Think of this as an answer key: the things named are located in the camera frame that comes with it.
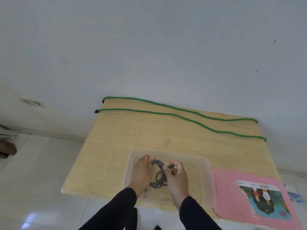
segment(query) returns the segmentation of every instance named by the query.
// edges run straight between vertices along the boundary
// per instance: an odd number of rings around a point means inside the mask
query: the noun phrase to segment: sticker
[[[276,186],[242,180],[237,180],[236,183],[255,210],[251,214],[282,220],[291,218],[282,193]]]

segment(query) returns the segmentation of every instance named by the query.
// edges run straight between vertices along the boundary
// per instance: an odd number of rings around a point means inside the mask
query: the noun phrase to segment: hand
[[[142,195],[151,183],[154,159],[154,156],[145,155],[133,165],[132,179],[127,187],[135,191],[137,198]]]
[[[167,187],[173,198],[173,203],[178,211],[184,199],[189,195],[189,181],[188,175],[179,161],[170,160],[171,165],[177,166],[176,169],[169,169],[166,165],[163,165],[163,170],[167,178]]]

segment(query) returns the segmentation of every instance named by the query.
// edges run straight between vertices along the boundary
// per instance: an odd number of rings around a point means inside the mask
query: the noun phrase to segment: tile floor
[[[61,194],[62,184],[77,157],[82,143],[21,134],[15,141],[18,153],[0,160],[1,230],[72,230],[91,218],[106,200]],[[307,196],[307,180],[283,175]],[[295,204],[307,226],[307,210]],[[261,229],[256,226],[218,220],[227,230]],[[138,208],[138,229],[184,229],[178,213]]]

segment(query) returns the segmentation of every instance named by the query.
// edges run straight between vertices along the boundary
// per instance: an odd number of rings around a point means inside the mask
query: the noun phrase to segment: table top
[[[232,131],[242,135],[261,135],[257,124],[251,120],[231,122],[210,120],[194,113],[142,101],[106,99],[103,108],[174,113],[196,120],[215,130]],[[242,118],[207,111],[197,112],[216,118]],[[235,170],[281,180],[263,139],[215,133],[176,116],[131,111],[102,111],[98,114],[66,178],[62,193],[112,199],[122,188],[127,158],[135,148],[205,156],[212,168]],[[140,201],[137,205],[162,210],[176,209],[174,206]],[[220,219],[212,209],[206,211],[211,217]]]

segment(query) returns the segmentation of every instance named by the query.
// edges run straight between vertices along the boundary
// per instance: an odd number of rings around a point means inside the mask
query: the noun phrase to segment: translucent plastic bin
[[[151,149],[134,149],[130,152],[122,188],[127,187],[131,180],[133,165],[144,155],[155,156],[169,165],[170,159],[182,162],[189,179],[189,193],[203,208],[212,208],[215,205],[215,191],[213,177],[209,161],[202,156],[184,154],[178,152],[167,152]],[[157,165],[153,166],[152,182],[155,181],[156,173],[160,170]],[[140,201],[173,205],[173,200],[167,186],[159,189],[148,187],[147,194],[139,198]]]

